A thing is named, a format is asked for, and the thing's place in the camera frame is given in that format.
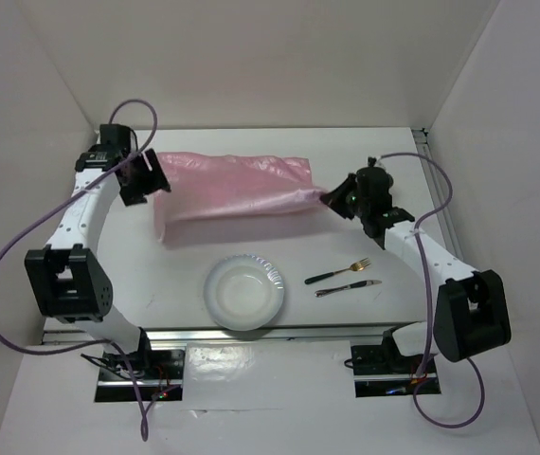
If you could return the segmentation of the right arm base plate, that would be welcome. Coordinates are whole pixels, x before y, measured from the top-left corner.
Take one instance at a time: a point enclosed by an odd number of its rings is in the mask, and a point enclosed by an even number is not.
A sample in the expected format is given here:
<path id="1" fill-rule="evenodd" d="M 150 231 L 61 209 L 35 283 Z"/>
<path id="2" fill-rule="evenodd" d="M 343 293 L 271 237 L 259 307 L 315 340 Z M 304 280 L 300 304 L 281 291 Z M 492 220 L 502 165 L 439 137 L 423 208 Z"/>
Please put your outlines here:
<path id="1" fill-rule="evenodd" d="M 433 360 L 426 366 L 424 376 L 416 375 L 422 358 L 422 355 L 402 356 L 385 343 L 354 345 L 344 366 L 353 373 L 357 398 L 412 395 L 418 385 L 422 385 L 419 394 L 441 394 Z"/>

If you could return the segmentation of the pink satin rose cloth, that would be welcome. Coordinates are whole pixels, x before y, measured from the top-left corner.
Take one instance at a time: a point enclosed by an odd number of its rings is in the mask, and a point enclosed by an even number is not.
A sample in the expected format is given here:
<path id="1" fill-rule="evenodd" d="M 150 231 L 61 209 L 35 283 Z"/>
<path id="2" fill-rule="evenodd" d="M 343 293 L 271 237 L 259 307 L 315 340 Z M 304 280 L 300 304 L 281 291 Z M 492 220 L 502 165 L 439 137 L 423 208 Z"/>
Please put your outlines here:
<path id="1" fill-rule="evenodd" d="M 171 190 L 153 196 L 153 228 L 168 243 L 196 222 L 287 215 L 318 209 L 326 190 L 304 157 L 160 153 Z"/>

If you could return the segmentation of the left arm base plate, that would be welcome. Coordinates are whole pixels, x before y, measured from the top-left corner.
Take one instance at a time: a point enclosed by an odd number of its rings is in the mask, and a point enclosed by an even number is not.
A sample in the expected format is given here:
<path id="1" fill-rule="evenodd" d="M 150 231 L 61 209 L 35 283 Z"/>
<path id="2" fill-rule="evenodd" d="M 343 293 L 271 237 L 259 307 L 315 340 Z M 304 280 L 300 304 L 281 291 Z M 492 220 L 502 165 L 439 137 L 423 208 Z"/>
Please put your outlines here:
<path id="1" fill-rule="evenodd" d="M 116 355 L 81 354 L 81 358 L 97 368 L 97 403 L 136 401 L 132 379 L 126 366 Z M 135 379 L 145 403 L 151 400 L 182 400 L 185 359 L 184 349 L 154 350 L 150 352 L 147 367 L 134 364 Z"/>

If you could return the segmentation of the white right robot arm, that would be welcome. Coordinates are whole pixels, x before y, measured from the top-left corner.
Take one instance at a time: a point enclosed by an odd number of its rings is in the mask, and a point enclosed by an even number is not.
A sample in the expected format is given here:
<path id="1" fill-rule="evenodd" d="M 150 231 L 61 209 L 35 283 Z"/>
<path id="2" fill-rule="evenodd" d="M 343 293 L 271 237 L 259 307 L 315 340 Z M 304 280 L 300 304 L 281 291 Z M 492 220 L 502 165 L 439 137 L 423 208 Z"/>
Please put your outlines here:
<path id="1" fill-rule="evenodd" d="M 384 367 L 402 371 L 413 355 L 423 363 L 432 355 L 459 362 L 508 344 L 512 328 L 500 276 L 476 270 L 428 236 L 424 216 L 415 218 L 394 205 L 392 185 L 391 175 L 372 157 L 320 198 L 339 216 L 359 219 L 370 239 L 424 281 L 426 319 L 392 332 L 380 350 Z"/>

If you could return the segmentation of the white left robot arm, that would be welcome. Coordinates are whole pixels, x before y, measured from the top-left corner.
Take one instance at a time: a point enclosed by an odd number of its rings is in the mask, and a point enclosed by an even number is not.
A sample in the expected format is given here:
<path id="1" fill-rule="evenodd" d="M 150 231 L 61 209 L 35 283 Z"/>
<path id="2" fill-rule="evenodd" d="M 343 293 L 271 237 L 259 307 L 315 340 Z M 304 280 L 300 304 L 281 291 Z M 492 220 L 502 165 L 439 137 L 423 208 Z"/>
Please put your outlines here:
<path id="1" fill-rule="evenodd" d="M 135 150 L 130 127 L 101 125 L 99 143 L 75 164 L 76 202 L 65 210 L 46 245 L 27 252 L 25 268 L 43 316 L 106 341 L 108 354 L 121 354 L 121 369 L 141 378 L 153 369 L 150 341 L 114 306 L 113 285 L 97 258 L 100 234 L 116 199 L 136 206 L 171 189 L 155 151 L 139 155 Z"/>

